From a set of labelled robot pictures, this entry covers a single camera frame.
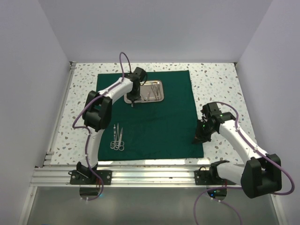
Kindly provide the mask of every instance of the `robotic arm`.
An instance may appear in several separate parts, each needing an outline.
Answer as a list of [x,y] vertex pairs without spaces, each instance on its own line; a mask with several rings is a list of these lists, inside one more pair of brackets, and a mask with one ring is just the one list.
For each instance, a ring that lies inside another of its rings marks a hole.
[[245,167],[234,165],[227,160],[212,163],[209,172],[199,170],[202,179],[230,180],[241,185],[249,198],[281,190],[281,171],[253,151],[238,134],[237,129],[253,146],[256,146],[255,150],[281,165],[280,158],[276,154],[269,155],[256,145],[241,127],[236,128],[236,118],[230,112],[222,113],[217,103],[204,105],[201,112],[204,116],[198,120],[194,143],[211,141],[211,134],[218,132],[229,141],[245,163]]
[[[120,77],[115,83],[106,89],[98,92],[91,91],[88,94],[85,106],[93,99],[103,95],[93,102],[82,115],[84,125],[90,127],[91,135],[87,146],[87,158],[91,168],[96,171],[98,165],[98,149],[104,130],[108,127],[112,117],[112,105],[122,96],[127,95],[132,105],[141,98],[140,86],[147,73],[137,67],[133,73],[126,74],[124,78]],[[83,157],[76,165],[78,178],[84,178],[86,183],[93,183],[96,177],[88,168],[86,157]]]

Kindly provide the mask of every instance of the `white robotic arm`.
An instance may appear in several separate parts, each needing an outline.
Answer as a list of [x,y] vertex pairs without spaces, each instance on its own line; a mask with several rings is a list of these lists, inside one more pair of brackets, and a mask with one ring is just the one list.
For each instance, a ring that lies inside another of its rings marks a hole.
[[[106,93],[103,95],[103,97],[110,98],[112,100],[112,105],[113,105],[120,97],[123,97],[127,93],[131,92],[132,87],[133,87],[133,82],[129,78],[124,78],[122,81],[122,77],[120,77],[111,86],[107,87],[106,89],[98,91],[98,93],[100,95]],[[103,132],[104,129],[100,129],[97,132],[94,129],[91,130],[87,153],[88,153],[88,160],[92,168],[95,167],[98,163],[98,149],[99,149]],[[80,160],[80,163],[83,166],[88,167],[85,157],[83,157]]]
[[[234,165],[227,160],[218,161],[210,165],[210,171],[199,170],[201,179],[230,180],[241,185],[249,198],[273,193],[281,189],[281,171],[256,151],[258,150],[261,154],[266,155],[266,157],[280,165],[280,158],[276,154],[269,155],[261,149],[239,125],[236,127],[236,118],[230,112],[222,113],[217,103],[204,105],[202,113],[204,116],[198,121],[194,143],[210,141],[211,134],[218,132],[237,151],[245,167]],[[254,150],[244,141],[238,131],[254,146]]]

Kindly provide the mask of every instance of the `scissors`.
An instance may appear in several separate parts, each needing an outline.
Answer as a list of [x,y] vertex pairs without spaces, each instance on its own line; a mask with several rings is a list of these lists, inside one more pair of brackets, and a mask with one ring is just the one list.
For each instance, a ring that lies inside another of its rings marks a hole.
[[114,132],[114,140],[111,142],[111,145],[110,145],[111,149],[120,150],[120,151],[124,150],[124,142],[122,141],[122,136],[123,136],[123,128],[121,129],[121,132],[119,134],[119,124],[118,124],[116,134]]

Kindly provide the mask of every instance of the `speckled countertop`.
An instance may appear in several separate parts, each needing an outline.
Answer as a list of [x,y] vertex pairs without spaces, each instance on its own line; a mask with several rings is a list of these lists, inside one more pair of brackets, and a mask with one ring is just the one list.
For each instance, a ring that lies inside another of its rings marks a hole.
[[[240,113],[240,126],[255,141],[251,121],[247,112],[240,83],[232,63],[132,63],[131,67],[141,67],[149,72],[189,70],[198,118],[201,117],[202,105],[221,101],[234,106]],[[96,89],[97,74],[120,73],[119,63],[77,63],[69,87],[59,130],[52,145],[54,152],[51,165],[75,165],[84,155],[87,132],[73,130],[72,123],[84,108],[86,97]],[[231,111],[226,106],[219,106],[223,112]],[[225,138],[213,134],[212,141],[203,145],[204,158],[159,159],[138,161],[110,161],[100,164],[110,165],[196,165],[210,164],[222,159],[236,164],[242,160]]]

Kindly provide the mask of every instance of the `cable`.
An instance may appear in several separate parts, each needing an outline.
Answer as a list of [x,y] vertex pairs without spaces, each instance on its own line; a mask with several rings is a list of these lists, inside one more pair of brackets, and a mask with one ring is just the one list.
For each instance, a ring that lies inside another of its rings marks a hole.
[[256,150],[255,149],[255,146],[253,146],[248,140],[247,138],[242,134],[242,132],[238,129],[238,120],[239,120],[239,113],[238,111],[231,105],[227,104],[227,103],[224,103],[224,102],[216,102],[216,103],[220,103],[220,104],[224,104],[228,107],[230,107],[236,114],[236,120],[235,120],[235,128],[237,129],[239,135],[241,136],[241,138],[247,143],[247,145],[249,145],[250,148],[253,149],[254,152],[256,152],[258,155],[260,155],[261,157],[263,157],[265,160],[267,160],[269,163],[271,163],[272,165],[274,165],[277,169],[281,170],[287,177],[288,179],[290,180],[291,182],[291,189],[287,192],[281,192],[281,193],[272,193],[273,195],[289,195],[291,193],[294,192],[295,190],[295,183],[294,183],[294,180],[292,179],[292,177],[290,176],[290,174],[284,169],[282,168],[280,165],[278,165],[277,163],[275,163],[274,161],[272,161],[271,159],[269,159],[268,157],[266,157],[264,154],[262,154],[259,150]]
[[[124,80],[124,77],[125,77],[125,73],[124,73],[124,68],[122,66],[122,61],[121,61],[121,55],[125,55],[125,57],[127,58],[127,61],[129,63],[129,70],[131,72],[131,66],[130,66],[130,62],[129,62],[129,58],[127,57],[127,55],[123,52],[120,53],[119,55],[119,60],[120,60],[120,66],[121,66],[121,70],[122,70],[122,81]],[[108,88],[107,91],[105,91],[104,93],[102,93],[101,95],[99,95],[98,97],[94,98],[93,100],[91,100],[86,106],[85,108],[79,113],[79,115],[76,117],[76,119],[74,120],[73,124],[72,124],[72,128],[73,129],[79,129],[79,128],[82,128],[82,129],[86,129],[89,134],[88,134],[88,137],[86,139],[86,143],[85,143],[85,147],[84,147],[84,154],[85,154],[85,159],[86,159],[86,163],[88,165],[88,168],[89,170],[92,172],[92,174],[94,174],[96,176],[96,179],[98,178],[100,181],[101,181],[101,190],[99,191],[98,195],[93,197],[93,198],[86,198],[87,201],[92,201],[94,199],[97,199],[103,192],[103,189],[104,189],[104,185],[103,185],[103,180],[102,178],[96,174],[93,169],[91,168],[90,166],[90,163],[89,163],[89,159],[88,159],[88,145],[89,145],[89,141],[90,141],[90,136],[91,136],[91,131],[88,127],[86,126],[75,126],[76,123],[78,122],[79,118],[84,114],[85,111],[87,111],[87,109],[95,102],[97,101],[98,99],[100,99],[101,97],[103,97],[104,95],[106,95],[109,91],[111,91],[112,89],[114,89],[115,87],[117,87],[118,85],[121,84],[121,82],[117,82],[115,85],[113,85],[112,87]]]
[[[198,221],[197,221],[197,217],[196,217],[196,205],[197,205],[197,202],[199,200],[199,198],[204,194],[204,193],[207,193],[208,191],[214,191],[214,190],[221,190],[221,189],[237,189],[237,190],[242,190],[241,187],[212,187],[212,188],[209,188],[203,192],[201,192],[196,200],[195,200],[195,203],[194,203],[194,207],[193,207],[193,213],[194,213],[194,220],[196,222],[197,225],[199,225]],[[238,215],[239,217],[239,220],[240,220],[240,225],[243,224],[243,221],[242,221],[242,217],[240,216],[239,212],[236,210],[236,208],[234,208],[233,206],[231,206],[230,204],[226,203],[226,202],[223,202],[223,201],[219,201],[218,199],[214,199],[215,201],[217,202],[220,202],[220,203],[223,203],[224,205],[227,205],[228,207],[232,208],[235,213]]]
[[125,73],[124,73],[124,68],[123,68],[123,65],[122,65],[122,59],[121,59],[122,55],[125,55],[125,57],[126,57],[126,59],[128,61],[128,64],[129,64],[129,71],[130,71],[130,73],[132,73],[132,72],[131,72],[131,65],[130,65],[130,62],[129,62],[129,58],[127,57],[127,55],[124,52],[120,52],[120,54],[119,54],[119,61],[120,61],[120,66],[121,66],[121,70],[122,70],[122,81],[123,81],[124,77],[125,77]]
[[148,74],[146,73],[146,80],[144,81],[144,83],[141,86],[144,86],[144,84],[147,82],[148,80]]

